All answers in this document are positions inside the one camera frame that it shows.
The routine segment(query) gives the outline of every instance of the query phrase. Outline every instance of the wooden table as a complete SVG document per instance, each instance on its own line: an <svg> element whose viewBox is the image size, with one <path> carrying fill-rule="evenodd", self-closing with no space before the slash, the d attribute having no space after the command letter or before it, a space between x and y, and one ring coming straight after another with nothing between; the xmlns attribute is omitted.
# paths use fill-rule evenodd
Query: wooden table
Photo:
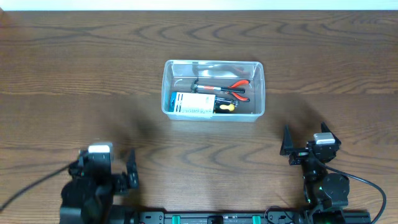
<svg viewBox="0 0 398 224"><path fill-rule="evenodd" d="M303 205L302 171L279 156L285 124L303 146L326 121L332 167L380 185L398 222L396 12L5 12L0 28L0 201L112 141L136 149L141 189L116 203L168 211ZM248 60L266 70L255 123L170 121L168 59ZM66 172L17 199L0 223L57 223ZM380 193L351 181L349 207Z"/></svg>

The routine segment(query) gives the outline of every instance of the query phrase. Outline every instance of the black cable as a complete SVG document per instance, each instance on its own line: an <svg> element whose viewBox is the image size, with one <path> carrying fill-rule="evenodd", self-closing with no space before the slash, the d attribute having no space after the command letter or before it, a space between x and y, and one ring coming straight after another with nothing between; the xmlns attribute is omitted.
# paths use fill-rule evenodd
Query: black cable
<svg viewBox="0 0 398 224"><path fill-rule="evenodd" d="M22 196L22 195L23 195L24 193L26 193L28 190L32 189L32 188L35 187L36 185L41 184L43 181L45 181L45 180L47 180L47 179L49 179L49 178L51 178L51 177L54 177L54 176L60 174L61 172L63 172L64 170L66 170L66 169L67 169L70 165L72 165L73 163L76 163L76 161L75 161L75 162L72 162L72 163L70 163L70 164L68 164L68 165L66 165L66 166L64 166L64 167L62 167L62 168L59 169L59 170L56 170L55 172L53 172L53 173L51 173L51 174L46 175L45 177L43 177L43 178L41 178L41 179L39 179L39 180L36 180L35 182L33 182L33 183L29 184L28 186L24 187L23 189L20 189L20 190L19 190L18 192L16 192L13 196L11 196L8 200L6 200L6 202L4 202L3 205L1 205L1 207L0 207L0 213L1 213L6 207L8 207L8 205L10 205L15 199L17 199L17 198L19 198L20 196Z"/></svg>
<svg viewBox="0 0 398 224"><path fill-rule="evenodd" d="M378 219L381 217L381 215L383 214L384 209L386 209L387 197L386 197L386 193L384 193L383 189L381 189L379 186L377 186L376 184L374 184L374 183L372 183L372 182L370 182L370 181L368 181L368 180L365 180L365 179L362 179L362 178L357 177L357 176L355 176L355 175L347 174L346 172L343 172L343 171L340 171L340 170L338 170L338 169L334 169L334 168L331 168L331 167L329 167L329 166L326 166L326 165L324 165L324 163L322 163L315 155L314 155L314 158L315 158L315 161L316 161L320 166L322 166L323 168L328 169L328 170L331 170L331 171L333 171L333 172L335 172L335 173L337 173L337 174L341 174L341 175L345 175L345 176L347 176L347 177L351 177L352 179L358 180L358 181L363 182L363 183L365 183L365 184L369 184L370 186L374 187L375 189L377 189L377 190L381 193L381 196L383 197L383 203L381 204L381 208L380 208L379 213L376 215L376 217L374 217L374 219L373 219L373 221L371 222L371 224L376 223L377 220L378 220Z"/></svg>

